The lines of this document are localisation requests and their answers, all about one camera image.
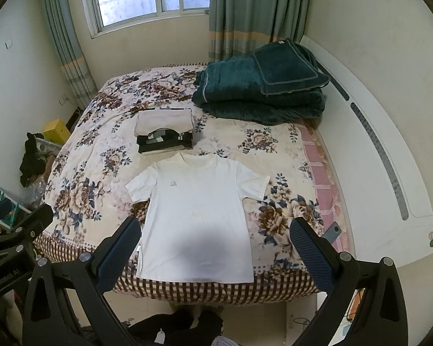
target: wall outlet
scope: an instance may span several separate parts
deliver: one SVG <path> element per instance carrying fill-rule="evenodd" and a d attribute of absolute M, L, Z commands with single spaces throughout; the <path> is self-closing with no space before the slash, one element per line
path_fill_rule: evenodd
<path fill-rule="evenodd" d="M 67 93 L 64 93 L 60 98 L 59 98 L 59 105 L 63 106 L 66 101 L 69 100 L 69 96 Z"/>

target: dark green blanket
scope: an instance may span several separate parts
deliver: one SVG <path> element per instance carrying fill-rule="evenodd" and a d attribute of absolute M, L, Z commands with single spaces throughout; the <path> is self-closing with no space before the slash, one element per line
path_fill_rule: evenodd
<path fill-rule="evenodd" d="M 285 40 L 209 64 L 192 101 L 213 116 L 275 125 L 320 116 L 328 81 L 310 51 Z"/>

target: t-shirt sleeve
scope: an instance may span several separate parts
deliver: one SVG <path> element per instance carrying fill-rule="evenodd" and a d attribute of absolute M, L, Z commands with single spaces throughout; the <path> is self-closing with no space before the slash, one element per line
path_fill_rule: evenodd
<path fill-rule="evenodd" d="M 240 162 L 237 163 L 236 182 L 242 199 L 252 198 L 262 201 L 269 180 L 270 176 L 262 176 Z"/>
<path fill-rule="evenodd" d="M 130 183 L 127 184 L 127 190 L 133 203 L 145 202 L 150 199 L 152 190 L 157 185 L 157 170 L 149 166 L 138 174 Z"/>

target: smartphone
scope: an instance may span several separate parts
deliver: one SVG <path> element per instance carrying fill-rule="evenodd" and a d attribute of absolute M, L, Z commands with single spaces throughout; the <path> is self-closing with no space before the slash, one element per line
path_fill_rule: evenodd
<path fill-rule="evenodd" d="M 326 232 L 321 235 L 321 237 L 327 239 L 329 243 L 332 244 L 338 238 L 341 232 L 342 229 L 340 229 L 340 226 L 338 226 L 338 224 L 334 222 L 332 225 L 329 226 Z"/>

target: white t-shirt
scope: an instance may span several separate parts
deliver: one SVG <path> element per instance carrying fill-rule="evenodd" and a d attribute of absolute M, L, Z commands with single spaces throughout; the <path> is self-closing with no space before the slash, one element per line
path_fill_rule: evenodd
<path fill-rule="evenodd" d="M 270 177 L 215 154 L 178 152 L 126 186 L 151 199 L 137 277 L 169 282 L 253 282 L 242 199 L 263 200 Z"/>

